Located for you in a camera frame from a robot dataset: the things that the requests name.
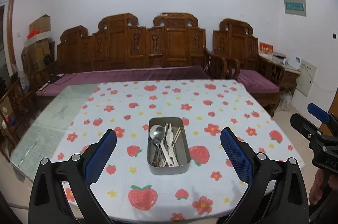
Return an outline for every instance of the glass tabletop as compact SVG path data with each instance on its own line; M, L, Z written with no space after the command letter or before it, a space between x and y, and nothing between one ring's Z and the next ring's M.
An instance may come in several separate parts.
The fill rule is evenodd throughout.
M11 162L31 181L41 159L51 158L69 124L99 84L66 87L42 111L21 138Z

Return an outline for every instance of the plastic bag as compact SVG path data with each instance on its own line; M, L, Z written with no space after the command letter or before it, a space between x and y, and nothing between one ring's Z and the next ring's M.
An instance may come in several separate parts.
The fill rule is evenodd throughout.
M23 91L27 91L29 89L29 79L26 73L23 71L18 70L16 65L12 65L14 72L18 72L18 76L20 78L20 83L22 86Z
M291 107L292 95L290 91L283 92L280 96L281 101L276 111L289 111Z

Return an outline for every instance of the blue gripper pad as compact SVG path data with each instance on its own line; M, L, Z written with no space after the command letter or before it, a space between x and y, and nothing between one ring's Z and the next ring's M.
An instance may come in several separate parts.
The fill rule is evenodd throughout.
M250 186L254 179L254 168L240 148L238 139L234 137L230 128L224 128L221 132L221 144L239 179Z
M316 117L319 121L321 121L324 124L330 123L329 114L313 103L308 105L308 113L311 113L314 117Z
M98 143L90 145L87 148L89 154L91 152L91 146L93 146L93 149L96 148L96 150L94 150L94 153L85 166L84 181L87 186L97 182L109 157L113 153L116 147L115 131L111 129L107 130Z

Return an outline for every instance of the white panel box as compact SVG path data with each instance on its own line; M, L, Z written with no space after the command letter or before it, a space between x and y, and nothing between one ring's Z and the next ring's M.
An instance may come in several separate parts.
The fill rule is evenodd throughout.
M308 96L312 87L313 79L315 78L317 67L311 65L309 62L301 60L300 76L297 78L297 90L299 90L306 97Z

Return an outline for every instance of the floral tablecloth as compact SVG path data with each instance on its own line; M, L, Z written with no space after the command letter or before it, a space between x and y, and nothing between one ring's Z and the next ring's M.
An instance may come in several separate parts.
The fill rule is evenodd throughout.
M149 170L148 122L161 116L183 119L192 158L186 173L156 176ZM83 153L113 129L116 148L91 185L110 217L129 222L218 217L231 212L247 188L220 145L224 127L256 152L274 160L294 157L304 167L278 125L233 80L102 83L82 105L51 160ZM68 183L64 188L75 202Z

